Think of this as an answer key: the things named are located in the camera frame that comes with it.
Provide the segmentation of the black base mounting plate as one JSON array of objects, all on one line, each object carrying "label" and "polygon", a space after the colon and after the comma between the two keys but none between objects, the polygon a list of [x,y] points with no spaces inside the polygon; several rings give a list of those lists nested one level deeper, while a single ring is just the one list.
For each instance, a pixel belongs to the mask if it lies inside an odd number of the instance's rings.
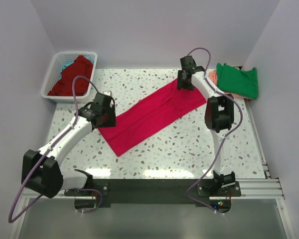
[{"label": "black base mounting plate", "polygon": [[212,189],[213,181],[203,179],[94,179],[90,190],[66,190],[76,209],[109,208],[113,204],[195,205],[227,212],[231,200],[242,195],[236,182]]}]

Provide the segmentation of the folded green t-shirt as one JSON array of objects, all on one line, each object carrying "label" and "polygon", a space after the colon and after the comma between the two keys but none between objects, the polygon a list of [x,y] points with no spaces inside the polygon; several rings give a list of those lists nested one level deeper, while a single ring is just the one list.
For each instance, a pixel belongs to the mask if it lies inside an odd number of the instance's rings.
[{"label": "folded green t-shirt", "polygon": [[245,98],[257,99],[258,72],[254,67],[252,70],[243,71],[224,63],[216,65],[217,87],[228,93],[234,93]]}]

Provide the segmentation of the folded peach t-shirt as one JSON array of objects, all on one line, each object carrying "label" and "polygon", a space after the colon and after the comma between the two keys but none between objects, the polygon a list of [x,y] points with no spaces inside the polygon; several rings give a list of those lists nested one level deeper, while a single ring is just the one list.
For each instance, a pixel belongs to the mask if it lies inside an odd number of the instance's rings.
[{"label": "folded peach t-shirt", "polygon": [[[208,77],[209,77],[209,79],[211,80],[211,82],[212,82],[215,86],[217,86],[217,82],[218,82],[217,71],[216,71],[216,70],[211,70],[211,71],[208,73]],[[242,98],[242,99],[249,99],[249,100],[251,100],[251,98],[249,98],[249,97],[241,96],[241,95],[238,95],[238,94],[235,94],[235,93],[231,93],[231,95],[232,95],[234,98]]]}]

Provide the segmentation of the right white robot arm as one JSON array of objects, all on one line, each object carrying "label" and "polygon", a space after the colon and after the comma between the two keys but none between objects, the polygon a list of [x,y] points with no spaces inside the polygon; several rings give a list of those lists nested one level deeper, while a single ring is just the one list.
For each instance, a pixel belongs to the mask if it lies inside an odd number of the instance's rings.
[{"label": "right white robot arm", "polygon": [[177,89],[198,90],[206,99],[205,125],[210,130],[215,151],[213,178],[202,180],[197,187],[208,196],[222,196],[235,185],[236,177],[231,164],[229,146],[225,144],[227,133],[234,122],[234,103],[231,95],[225,94],[205,75],[205,69],[197,66],[192,56],[180,58],[181,69],[177,75]]}]

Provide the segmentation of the white plastic laundry basket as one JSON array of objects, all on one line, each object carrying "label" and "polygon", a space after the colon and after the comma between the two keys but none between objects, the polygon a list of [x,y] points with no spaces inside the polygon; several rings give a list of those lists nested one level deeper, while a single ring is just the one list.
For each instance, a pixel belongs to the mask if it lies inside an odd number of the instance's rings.
[{"label": "white plastic laundry basket", "polygon": [[87,51],[58,52],[50,63],[41,96],[57,103],[86,103],[97,63],[97,54]]}]

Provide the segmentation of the pink red t-shirt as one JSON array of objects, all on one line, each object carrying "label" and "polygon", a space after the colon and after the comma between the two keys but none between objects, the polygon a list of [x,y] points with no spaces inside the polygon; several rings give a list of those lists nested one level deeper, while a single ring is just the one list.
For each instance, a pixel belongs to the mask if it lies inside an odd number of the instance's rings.
[{"label": "pink red t-shirt", "polygon": [[116,126],[99,132],[116,154],[121,156],[145,139],[190,111],[206,104],[198,89],[178,90],[173,80],[116,117]]}]

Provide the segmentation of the aluminium rail frame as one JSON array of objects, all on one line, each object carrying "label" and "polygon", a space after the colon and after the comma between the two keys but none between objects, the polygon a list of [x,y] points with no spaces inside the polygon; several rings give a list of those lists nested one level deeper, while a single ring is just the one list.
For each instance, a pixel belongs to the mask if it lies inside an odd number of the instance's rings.
[{"label": "aluminium rail frame", "polygon": [[[285,196],[281,186],[279,178],[274,179],[271,177],[271,173],[268,168],[267,161],[263,154],[262,146],[259,140],[257,128],[254,122],[254,117],[251,111],[250,102],[245,100],[245,109],[250,120],[250,125],[252,128],[253,135],[255,137],[255,142],[257,146],[258,153],[260,154],[262,172],[266,176],[265,179],[251,179],[243,178],[237,179],[240,183],[240,189],[242,192],[241,197],[232,197],[234,200],[275,200],[275,205],[277,206],[278,218],[281,220],[281,227],[283,228],[283,234],[287,239],[296,239],[296,234],[294,232],[289,212],[287,210]],[[54,199],[76,199],[76,200],[91,200],[89,197],[85,196],[69,196],[64,195],[65,191],[60,191]],[[38,197],[38,193],[31,191],[29,189],[24,189],[22,192],[19,202],[16,206],[16,212],[21,212],[27,205],[30,205],[30,201]],[[12,224],[12,229],[10,231],[9,239],[18,239],[20,236],[21,228],[24,223],[26,213],[22,214],[17,221]]]}]

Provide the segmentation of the dark red t-shirt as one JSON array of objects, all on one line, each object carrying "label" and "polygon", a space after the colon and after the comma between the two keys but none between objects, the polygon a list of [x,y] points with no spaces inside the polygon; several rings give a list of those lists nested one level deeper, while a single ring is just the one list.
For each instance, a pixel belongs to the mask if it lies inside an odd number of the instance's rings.
[{"label": "dark red t-shirt", "polygon": [[[83,55],[79,55],[77,58],[85,59]],[[92,70],[87,73],[74,73],[73,71],[69,70],[69,67],[66,68],[64,71],[61,71],[61,79],[57,81],[57,83],[53,86],[52,90],[49,91],[49,96],[61,96],[67,97],[73,96],[72,93],[72,84],[73,80],[77,76],[84,76],[86,78],[91,78]]]}]

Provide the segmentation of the light blue t-shirt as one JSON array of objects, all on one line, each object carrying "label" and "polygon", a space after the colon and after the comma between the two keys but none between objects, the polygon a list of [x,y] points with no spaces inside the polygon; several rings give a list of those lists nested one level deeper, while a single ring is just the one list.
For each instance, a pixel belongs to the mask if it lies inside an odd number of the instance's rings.
[{"label": "light blue t-shirt", "polygon": [[73,71],[74,73],[87,73],[92,70],[92,67],[94,65],[94,60],[91,58],[77,58],[73,61],[68,61],[62,66],[61,71],[64,71],[66,68],[69,67],[70,71]]}]

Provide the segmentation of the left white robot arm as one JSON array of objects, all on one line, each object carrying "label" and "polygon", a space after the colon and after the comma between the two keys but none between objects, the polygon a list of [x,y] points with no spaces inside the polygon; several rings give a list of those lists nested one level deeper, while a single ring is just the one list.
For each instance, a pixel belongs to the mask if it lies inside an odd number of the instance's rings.
[{"label": "left white robot arm", "polygon": [[62,190],[89,195],[94,189],[92,175],[79,169],[62,172],[60,166],[69,152],[93,130],[114,126],[116,111],[112,93],[97,93],[51,142],[24,154],[22,185],[47,198],[53,198]]}]

